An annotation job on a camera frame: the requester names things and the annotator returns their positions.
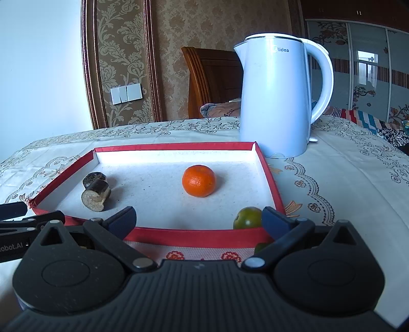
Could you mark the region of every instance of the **sugarcane piece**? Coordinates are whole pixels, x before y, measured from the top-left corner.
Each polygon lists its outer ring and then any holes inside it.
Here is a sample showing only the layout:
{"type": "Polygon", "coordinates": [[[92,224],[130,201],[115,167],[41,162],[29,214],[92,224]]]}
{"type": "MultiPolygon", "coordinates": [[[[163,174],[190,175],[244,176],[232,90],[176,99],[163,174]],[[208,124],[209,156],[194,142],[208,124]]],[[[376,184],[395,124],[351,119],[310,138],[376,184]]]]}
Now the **sugarcane piece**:
{"type": "Polygon", "coordinates": [[[109,188],[108,183],[106,181],[103,181],[102,178],[106,179],[106,177],[103,175],[103,177],[95,176],[90,184],[88,184],[88,182],[86,181],[87,187],[81,195],[82,203],[87,208],[95,212],[103,211],[104,203],[111,194],[111,189],[109,188]]]}
{"type": "Polygon", "coordinates": [[[92,182],[94,182],[94,180],[96,180],[96,179],[100,179],[100,180],[102,180],[102,181],[106,181],[106,176],[105,176],[103,173],[101,173],[101,172],[92,172],[92,173],[89,173],[89,174],[84,178],[84,180],[82,180],[82,184],[84,185],[84,188],[87,189],[87,188],[90,186],[90,184],[91,184],[92,182]]]}

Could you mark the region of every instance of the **light switch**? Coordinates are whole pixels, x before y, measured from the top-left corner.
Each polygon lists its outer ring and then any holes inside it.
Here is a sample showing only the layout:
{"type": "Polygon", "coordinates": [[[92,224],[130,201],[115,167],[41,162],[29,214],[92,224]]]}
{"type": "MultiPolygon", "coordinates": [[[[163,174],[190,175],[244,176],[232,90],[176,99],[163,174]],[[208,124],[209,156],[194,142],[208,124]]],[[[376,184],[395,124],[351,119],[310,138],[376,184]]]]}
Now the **light switch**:
{"type": "Polygon", "coordinates": [[[113,87],[111,89],[111,97],[113,105],[121,103],[121,97],[119,96],[119,87],[113,87]]]}
{"type": "Polygon", "coordinates": [[[126,92],[128,94],[129,101],[142,98],[142,90],[140,83],[127,85],[126,92]]]}
{"type": "Polygon", "coordinates": [[[128,101],[128,95],[126,93],[126,86],[119,87],[119,96],[121,97],[121,103],[125,103],[128,101]]]}

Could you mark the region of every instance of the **orange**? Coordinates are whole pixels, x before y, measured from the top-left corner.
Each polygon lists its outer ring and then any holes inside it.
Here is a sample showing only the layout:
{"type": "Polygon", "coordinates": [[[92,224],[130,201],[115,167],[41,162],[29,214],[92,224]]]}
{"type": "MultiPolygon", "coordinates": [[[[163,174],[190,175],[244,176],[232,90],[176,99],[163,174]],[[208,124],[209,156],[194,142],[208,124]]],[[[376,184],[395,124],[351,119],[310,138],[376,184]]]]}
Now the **orange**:
{"type": "Polygon", "coordinates": [[[216,189],[216,176],[207,166],[190,166],[183,173],[182,185],[189,195],[206,197],[216,189]]]}

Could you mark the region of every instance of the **electric kettle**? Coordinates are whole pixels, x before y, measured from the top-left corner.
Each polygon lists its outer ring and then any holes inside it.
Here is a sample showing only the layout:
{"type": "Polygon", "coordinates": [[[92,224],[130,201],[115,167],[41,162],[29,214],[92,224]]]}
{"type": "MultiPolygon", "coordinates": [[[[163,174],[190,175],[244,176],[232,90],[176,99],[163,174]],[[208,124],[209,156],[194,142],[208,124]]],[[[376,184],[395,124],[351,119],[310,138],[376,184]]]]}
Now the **electric kettle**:
{"type": "Polygon", "coordinates": [[[301,155],[311,124],[328,106],[334,72],[328,51],[308,39],[285,34],[256,34],[234,46],[243,66],[240,140],[257,141],[271,158],[301,155]],[[318,61],[322,91],[311,109],[307,54],[318,61]]]}

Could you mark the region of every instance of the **metal screw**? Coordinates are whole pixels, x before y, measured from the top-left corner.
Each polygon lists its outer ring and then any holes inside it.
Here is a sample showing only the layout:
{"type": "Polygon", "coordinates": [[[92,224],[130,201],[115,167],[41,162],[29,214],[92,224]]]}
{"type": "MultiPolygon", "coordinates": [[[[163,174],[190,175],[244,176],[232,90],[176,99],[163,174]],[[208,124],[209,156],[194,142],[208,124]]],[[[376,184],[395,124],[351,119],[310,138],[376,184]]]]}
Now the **metal screw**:
{"type": "Polygon", "coordinates": [[[149,267],[153,264],[153,260],[148,257],[141,257],[137,258],[132,262],[132,265],[137,267],[138,269],[143,269],[145,267],[149,267]]]}
{"type": "Polygon", "coordinates": [[[264,259],[260,257],[250,257],[244,261],[244,264],[251,269],[256,269],[258,267],[262,267],[265,264],[264,259]]]}

